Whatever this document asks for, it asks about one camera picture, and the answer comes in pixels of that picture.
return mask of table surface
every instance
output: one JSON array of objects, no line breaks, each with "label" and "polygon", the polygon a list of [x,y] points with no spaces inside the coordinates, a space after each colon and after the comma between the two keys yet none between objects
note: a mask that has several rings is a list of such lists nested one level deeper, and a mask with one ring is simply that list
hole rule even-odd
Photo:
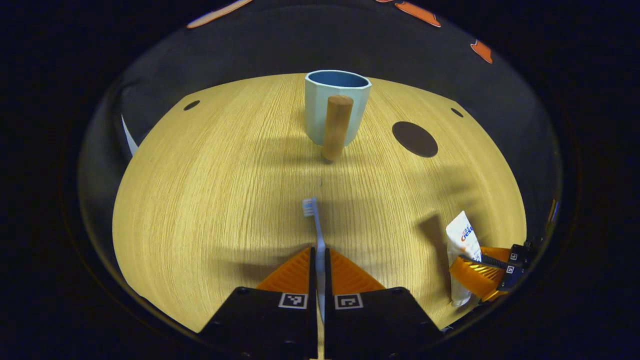
[{"label": "table surface", "polygon": [[[456,102],[372,78],[356,139],[327,164],[304,131],[304,76],[202,90],[157,123],[127,167],[113,213],[126,281],[198,332],[235,287],[255,287],[315,244],[301,203],[316,196],[328,247],[386,287],[408,288],[439,328],[449,325],[473,302],[451,306],[446,225],[464,210],[482,246],[525,240],[506,160]],[[405,149],[392,133],[399,121],[433,135],[437,155]]]}]

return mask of dark circular spot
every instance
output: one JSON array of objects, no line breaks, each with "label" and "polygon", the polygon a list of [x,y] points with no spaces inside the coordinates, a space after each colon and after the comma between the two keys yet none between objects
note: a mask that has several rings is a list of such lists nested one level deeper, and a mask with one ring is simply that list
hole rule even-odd
[{"label": "dark circular spot", "polygon": [[396,140],[412,153],[430,158],[438,153],[436,140],[413,122],[396,122],[392,128]]},{"label": "dark circular spot", "polygon": [[184,111],[187,111],[189,109],[193,109],[197,104],[200,104],[200,100],[196,100],[196,101],[192,102],[191,104],[185,106],[184,107]]}]

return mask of light blue mug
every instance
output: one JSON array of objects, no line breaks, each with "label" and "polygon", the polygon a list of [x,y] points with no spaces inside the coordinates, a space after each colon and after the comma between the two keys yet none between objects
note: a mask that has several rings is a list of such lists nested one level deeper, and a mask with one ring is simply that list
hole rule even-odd
[{"label": "light blue mug", "polygon": [[356,138],[360,121],[367,106],[371,82],[352,72],[340,70],[318,70],[305,77],[305,131],[318,145],[324,145],[324,124],[329,96],[346,95],[353,99],[351,118],[344,146]]}]

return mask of wooden cylinder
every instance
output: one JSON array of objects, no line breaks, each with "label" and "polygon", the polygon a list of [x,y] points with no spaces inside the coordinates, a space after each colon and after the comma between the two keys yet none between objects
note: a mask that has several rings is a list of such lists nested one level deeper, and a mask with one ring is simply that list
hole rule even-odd
[{"label": "wooden cylinder", "polygon": [[322,156],[336,161],[342,155],[344,139],[349,128],[353,99],[346,95],[331,95],[327,101]]}]

